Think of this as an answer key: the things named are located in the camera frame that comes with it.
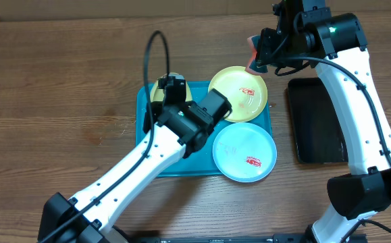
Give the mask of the green plate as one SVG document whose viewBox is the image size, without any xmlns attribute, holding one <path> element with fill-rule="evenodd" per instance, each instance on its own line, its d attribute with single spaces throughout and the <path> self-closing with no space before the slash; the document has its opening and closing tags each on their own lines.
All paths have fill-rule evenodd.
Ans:
<svg viewBox="0 0 391 243">
<path fill-rule="evenodd" d="M 175 72 L 171 72 L 170 76 L 174 76 L 179 79 L 184 79 L 183 75 L 175 73 Z M 154 85 L 150 91 L 151 102 L 164 100 L 164 96 L 165 96 L 164 91 L 163 91 L 163 89 L 158 88 L 158 84 L 159 84 L 159 79 L 157 79 L 157 81 L 154 83 Z M 188 102 L 191 100 L 192 100 L 192 93 L 190 91 L 190 87 L 189 87 L 188 83 L 186 82 L 186 99 L 185 99 L 185 101 Z"/>
<path fill-rule="evenodd" d="M 232 106 L 225 120 L 248 122 L 262 113 L 267 104 L 267 87 L 261 76 L 252 75 L 245 67 L 227 67 L 211 79 L 208 91 L 216 89 Z"/>
</svg>

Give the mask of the orange and dark sponge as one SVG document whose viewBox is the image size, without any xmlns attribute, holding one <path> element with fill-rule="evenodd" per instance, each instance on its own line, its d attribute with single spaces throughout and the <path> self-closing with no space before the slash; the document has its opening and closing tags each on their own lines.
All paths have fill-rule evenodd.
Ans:
<svg viewBox="0 0 391 243">
<path fill-rule="evenodd" d="M 261 76 L 263 74 L 268 73 L 267 67 L 265 65 L 258 67 L 257 62 L 255 60 L 257 56 L 257 45 L 259 43 L 259 40 L 259 35 L 254 35 L 247 38 L 247 42 L 251 49 L 251 58 L 249 59 L 249 62 L 245 67 L 245 71 L 256 76 Z"/>
</svg>

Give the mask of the light blue plate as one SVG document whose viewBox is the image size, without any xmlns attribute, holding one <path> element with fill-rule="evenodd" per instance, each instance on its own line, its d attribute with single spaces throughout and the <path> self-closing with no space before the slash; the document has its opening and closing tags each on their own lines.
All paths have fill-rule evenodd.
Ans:
<svg viewBox="0 0 391 243">
<path fill-rule="evenodd" d="M 215 137 L 212 155 L 217 168 L 227 178 L 252 183 L 273 171 L 278 152 L 265 129 L 251 123 L 236 123 Z"/>
</svg>

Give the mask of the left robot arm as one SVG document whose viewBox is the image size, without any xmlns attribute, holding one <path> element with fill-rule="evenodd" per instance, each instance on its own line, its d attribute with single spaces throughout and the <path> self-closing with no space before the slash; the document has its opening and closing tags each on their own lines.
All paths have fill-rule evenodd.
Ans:
<svg viewBox="0 0 391 243">
<path fill-rule="evenodd" d="M 105 175 L 66 199 L 44 205 L 39 242 L 112 242 L 114 225 L 127 206 L 166 168 L 201 150 L 214 127 L 232 111 L 216 89 L 200 102 L 186 98 L 181 75 L 159 78 L 160 101 L 148 101 L 145 133 L 138 145 Z"/>
</svg>

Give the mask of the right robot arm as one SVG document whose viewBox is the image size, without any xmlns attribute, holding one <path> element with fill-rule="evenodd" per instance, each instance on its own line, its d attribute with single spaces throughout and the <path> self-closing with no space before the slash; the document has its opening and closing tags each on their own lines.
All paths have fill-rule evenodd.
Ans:
<svg viewBox="0 0 391 243">
<path fill-rule="evenodd" d="M 281 1 L 276 29 L 250 37 L 250 72 L 315 69 L 325 86 L 348 153 L 349 173 L 327 183 L 330 205 L 303 242 L 346 242 L 391 205 L 391 128 L 378 97 L 367 39 L 357 16 L 333 16 L 323 1 Z"/>
</svg>

